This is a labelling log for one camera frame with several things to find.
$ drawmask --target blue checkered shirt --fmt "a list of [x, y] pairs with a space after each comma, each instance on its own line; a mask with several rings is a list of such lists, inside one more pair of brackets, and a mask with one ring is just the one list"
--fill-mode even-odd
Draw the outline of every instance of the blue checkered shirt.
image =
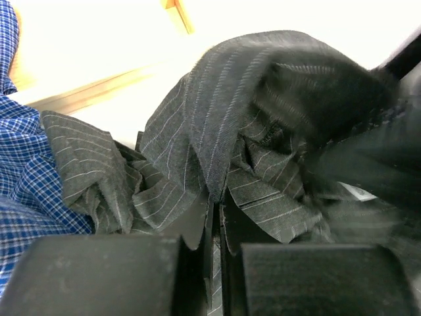
[[62, 202], [39, 112], [7, 97], [16, 92], [7, 74], [17, 45], [16, 15], [7, 0], [0, 0], [0, 298], [13, 267], [36, 238], [92, 232], [90, 219]]

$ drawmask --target wrinkled cloth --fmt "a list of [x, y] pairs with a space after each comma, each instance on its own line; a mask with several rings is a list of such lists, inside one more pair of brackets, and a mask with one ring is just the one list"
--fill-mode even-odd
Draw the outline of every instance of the wrinkled cloth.
[[[204, 186], [214, 202], [228, 187], [239, 208], [280, 242], [383, 244], [419, 288], [418, 218], [337, 190], [329, 200], [313, 196], [301, 178], [307, 151], [394, 101], [396, 85], [379, 74], [300, 32], [249, 34], [212, 48], [180, 79], [139, 133], [141, 153], [79, 120], [41, 117], [64, 202], [90, 214], [97, 232], [159, 232]], [[214, 259], [219, 255], [215, 245]], [[221, 315], [214, 263], [209, 314]]]
[[12, 270], [41, 236], [87, 234], [91, 219], [66, 207], [39, 112], [10, 100], [8, 77], [18, 45], [18, 21], [0, 0], [0, 298]]

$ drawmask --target white surface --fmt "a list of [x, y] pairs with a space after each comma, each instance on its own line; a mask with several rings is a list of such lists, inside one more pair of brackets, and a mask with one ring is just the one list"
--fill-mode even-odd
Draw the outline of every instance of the white surface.
[[[206, 3], [210, 10], [209, 0], [194, 1]], [[214, 1], [212, 7], [223, 1], [228, 11], [209, 13], [209, 20], [202, 20], [197, 28], [198, 35], [215, 37], [215, 33], [230, 25], [236, 25], [235, 29], [227, 29], [221, 39], [270, 29], [299, 30], [325, 41], [366, 68], [382, 63], [421, 24], [421, 0]], [[237, 21], [228, 20], [230, 15], [237, 16]], [[166, 74], [129, 87], [127, 93], [111, 101], [79, 110], [72, 116], [107, 130], [115, 140], [134, 147], [137, 131], [145, 128], [148, 118], [181, 75], [180, 69], [168, 69]]]

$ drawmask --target black fabric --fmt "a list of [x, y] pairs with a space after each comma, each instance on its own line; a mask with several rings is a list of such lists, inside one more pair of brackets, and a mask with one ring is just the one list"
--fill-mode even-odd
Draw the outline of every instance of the black fabric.
[[[325, 43], [276, 31], [208, 51], [139, 133], [141, 154], [79, 120], [44, 112], [42, 121], [64, 202], [90, 214], [97, 233], [159, 232], [203, 186], [214, 202], [229, 187], [239, 208], [280, 242], [390, 246], [420, 288], [421, 260], [412, 259], [421, 257], [420, 221], [337, 188], [329, 197], [324, 187], [309, 194], [301, 178], [302, 156], [388, 107], [396, 89]], [[212, 316], [222, 314], [220, 290], [215, 265]]]

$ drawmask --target white tag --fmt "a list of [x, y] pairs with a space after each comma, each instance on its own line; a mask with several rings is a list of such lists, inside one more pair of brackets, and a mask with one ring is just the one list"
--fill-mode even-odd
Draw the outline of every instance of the white tag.
[[371, 193], [368, 193], [367, 191], [365, 191], [363, 189], [356, 188], [354, 186], [350, 186], [349, 184], [342, 183], [342, 182], [340, 182], [340, 184], [342, 184], [342, 186], [345, 189], [347, 189], [349, 191], [349, 193], [351, 193], [353, 196], [355, 196], [360, 201], [369, 201], [371, 199], [377, 198], [377, 196], [373, 196]]

